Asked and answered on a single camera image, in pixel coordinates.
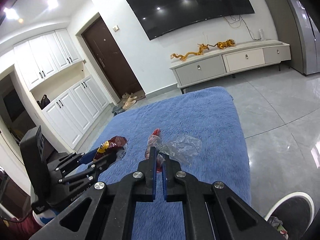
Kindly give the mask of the golden tiger figurine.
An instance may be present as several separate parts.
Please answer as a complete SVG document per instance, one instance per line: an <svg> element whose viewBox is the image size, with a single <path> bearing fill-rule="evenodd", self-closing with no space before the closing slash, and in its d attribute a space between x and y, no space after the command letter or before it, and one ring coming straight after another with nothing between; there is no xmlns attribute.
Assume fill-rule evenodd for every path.
<svg viewBox="0 0 320 240"><path fill-rule="evenodd" d="M227 41L224 41L224 42L217 42L214 45L214 47L217 47L219 49L226 49L226 48L234 47L234 46L236 46L236 43L232 39L228 39Z"/></svg>

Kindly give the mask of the wall light switch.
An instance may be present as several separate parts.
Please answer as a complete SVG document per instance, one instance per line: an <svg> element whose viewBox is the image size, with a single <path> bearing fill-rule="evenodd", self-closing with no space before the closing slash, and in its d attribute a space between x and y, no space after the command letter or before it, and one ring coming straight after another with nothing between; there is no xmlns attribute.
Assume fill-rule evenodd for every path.
<svg viewBox="0 0 320 240"><path fill-rule="evenodd" d="M115 27L113 27L113 31L117 32L119 30L119 27L116 25Z"/></svg>

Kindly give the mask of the white power strip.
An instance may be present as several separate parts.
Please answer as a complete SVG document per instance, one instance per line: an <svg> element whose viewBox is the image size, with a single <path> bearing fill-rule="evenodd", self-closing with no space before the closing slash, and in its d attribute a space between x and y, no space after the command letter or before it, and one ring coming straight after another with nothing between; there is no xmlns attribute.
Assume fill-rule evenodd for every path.
<svg viewBox="0 0 320 240"><path fill-rule="evenodd" d="M263 31L263 29L259 29L259 35L260 35L260 39L263 41L264 40L264 31Z"/></svg>

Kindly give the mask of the red snack bag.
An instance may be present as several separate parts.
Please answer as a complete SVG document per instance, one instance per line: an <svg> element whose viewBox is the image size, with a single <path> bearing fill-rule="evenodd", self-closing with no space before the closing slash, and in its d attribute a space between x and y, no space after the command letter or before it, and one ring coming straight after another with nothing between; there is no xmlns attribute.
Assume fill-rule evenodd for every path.
<svg viewBox="0 0 320 240"><path fill-rule="evenodd" d="M121 136L112 137L110 140L103 142L93 157L93 163L103 161L109 164L121 160L126 154L127 139Z"/></svg>

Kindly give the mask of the black wall television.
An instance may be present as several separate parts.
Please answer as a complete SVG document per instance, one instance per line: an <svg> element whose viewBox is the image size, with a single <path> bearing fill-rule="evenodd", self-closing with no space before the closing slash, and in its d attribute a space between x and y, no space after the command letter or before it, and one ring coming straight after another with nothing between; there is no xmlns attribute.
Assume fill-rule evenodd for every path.
<svg viewBox="0 0 320 240"><path fill-rule="evenodd" d="M254 13L249 0L126 1L150 40L197 22Z"/></svg>

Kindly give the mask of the white round trash bin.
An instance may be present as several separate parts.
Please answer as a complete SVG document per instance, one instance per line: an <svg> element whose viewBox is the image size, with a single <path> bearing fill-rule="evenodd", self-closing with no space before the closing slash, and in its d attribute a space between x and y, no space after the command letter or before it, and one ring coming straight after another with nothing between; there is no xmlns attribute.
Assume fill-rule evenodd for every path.
<svg viewBox="0 0 320 240"><path fill-rule="evenodd" d="M312 198L305 192L293 192L277 201L264 219L285 239L302 239L314 215Z"/></svg>

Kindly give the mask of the beige slippers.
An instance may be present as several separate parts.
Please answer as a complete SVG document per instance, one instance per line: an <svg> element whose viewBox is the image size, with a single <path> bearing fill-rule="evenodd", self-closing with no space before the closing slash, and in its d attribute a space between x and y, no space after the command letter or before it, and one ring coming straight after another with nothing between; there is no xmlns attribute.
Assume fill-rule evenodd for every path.
<svg viewBox="0 0 320 240"><path fill-rule="evenodd" d="M138 96L133 93L125 93L123 94L122 98L125 99L122 109L126 111L137 102Z"/></svg>

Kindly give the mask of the white TV cabinet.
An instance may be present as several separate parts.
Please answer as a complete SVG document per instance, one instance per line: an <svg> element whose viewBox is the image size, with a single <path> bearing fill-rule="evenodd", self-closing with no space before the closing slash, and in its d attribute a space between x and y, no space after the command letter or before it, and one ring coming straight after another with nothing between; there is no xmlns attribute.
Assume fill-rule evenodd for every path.
<svg viewBox="0 0 320 240"><path fill-rule="evenodd" d="M291 60L290 45L277 40L245 42L226 49L208 45L209 50L201 56L172 60L170 70L179 89Z"/></svg>

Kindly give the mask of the dark brown door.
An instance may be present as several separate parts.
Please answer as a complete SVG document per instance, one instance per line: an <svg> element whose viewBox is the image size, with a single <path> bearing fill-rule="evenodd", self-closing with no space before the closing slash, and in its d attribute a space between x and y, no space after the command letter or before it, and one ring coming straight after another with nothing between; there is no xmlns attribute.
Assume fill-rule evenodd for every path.
<svg viewBox="0 0 320 240"><path fill-rule="evenodd" d="M82 38L96 59L116 95L135 93L142 87L101 17L83 33Z"/></svg>

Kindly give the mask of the blue fluffy blanket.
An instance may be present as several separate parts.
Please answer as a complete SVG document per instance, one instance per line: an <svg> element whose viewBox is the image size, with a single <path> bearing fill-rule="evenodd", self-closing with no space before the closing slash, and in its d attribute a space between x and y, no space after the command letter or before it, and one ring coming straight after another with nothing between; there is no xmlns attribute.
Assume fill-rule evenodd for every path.
<svg viewBox="0 0 320 240"><path fill-rule="evenodd" d="M93 144L98 147L115 135L125 137L125 157L100 175L115 183L132 172L145 150L154 146L180 163L187 176L178 182L189 189L188 197L200 192L200 182L209 185L209 196L195 201L196 220L213 218L201 238L229 239L236 227L220 206L221 181L245 202L251 202L250 168L247 146L231 95L222 87L212 87L157 101L114 117Z"/></svg>

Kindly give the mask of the grey slippers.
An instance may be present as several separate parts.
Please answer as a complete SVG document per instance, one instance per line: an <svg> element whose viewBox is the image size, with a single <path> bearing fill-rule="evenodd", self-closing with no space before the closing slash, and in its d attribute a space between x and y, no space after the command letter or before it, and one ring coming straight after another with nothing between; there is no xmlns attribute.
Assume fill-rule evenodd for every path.
<svg viewBox="0 0 320 240"><path fill-rule="evenodd" d="M121 106L114 106L112 109L113 116L116 116L116 115L123 113L123 112L125 112L125 110Z"/></svg>

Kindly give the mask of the grey refrigerator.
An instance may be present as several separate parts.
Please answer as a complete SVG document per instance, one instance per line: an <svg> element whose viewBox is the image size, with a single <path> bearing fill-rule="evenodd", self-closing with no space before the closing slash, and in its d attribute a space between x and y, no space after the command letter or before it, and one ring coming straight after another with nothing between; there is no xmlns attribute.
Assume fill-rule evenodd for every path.
<svg viewBox="0 0 320 240"><path fill-rule="evenodd" d="M319 73L319 30L300 0L287 0L298 29L302 49L302 74Z"/></svg>

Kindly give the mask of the white cupboard unit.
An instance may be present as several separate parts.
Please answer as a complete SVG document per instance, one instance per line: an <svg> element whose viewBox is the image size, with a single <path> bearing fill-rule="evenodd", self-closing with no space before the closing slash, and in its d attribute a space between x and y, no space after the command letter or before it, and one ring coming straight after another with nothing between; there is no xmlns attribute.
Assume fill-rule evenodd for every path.
<svg viewBox="0 0 320 240"><path fill-rule="evenodd" d="M18 80L26 86L37 124L53 135L53 145L81 147L110 102L66 29L28 38L13 46ZM37 104L46 94L50 104Z"/></svg>

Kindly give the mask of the clear plastic wrapper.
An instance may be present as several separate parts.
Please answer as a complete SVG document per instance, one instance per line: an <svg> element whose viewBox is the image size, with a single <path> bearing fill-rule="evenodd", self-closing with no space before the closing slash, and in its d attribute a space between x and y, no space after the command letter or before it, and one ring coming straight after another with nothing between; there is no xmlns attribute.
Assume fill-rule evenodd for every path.
<svg viewBox="0 0 320 240"><path fill-rule="evenodd" d="M202 150L202 141L189 135L178 135L174 140L165 142L159 151L183 165L191 165L193 157Z"/></svg>

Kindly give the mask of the golden dragon figurine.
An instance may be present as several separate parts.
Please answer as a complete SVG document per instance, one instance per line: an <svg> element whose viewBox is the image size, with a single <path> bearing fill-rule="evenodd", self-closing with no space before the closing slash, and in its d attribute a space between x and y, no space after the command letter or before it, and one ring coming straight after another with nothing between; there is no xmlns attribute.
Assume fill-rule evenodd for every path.
<svg viewBox="0 0 320 240"><path fill-rule="evenodd" d="M198 44L198 51L189 51L186 54L171 54L170 59L179 59L180 61L186 61L189 56L201 56L206 50L209 50L208 44Z"/></svg>

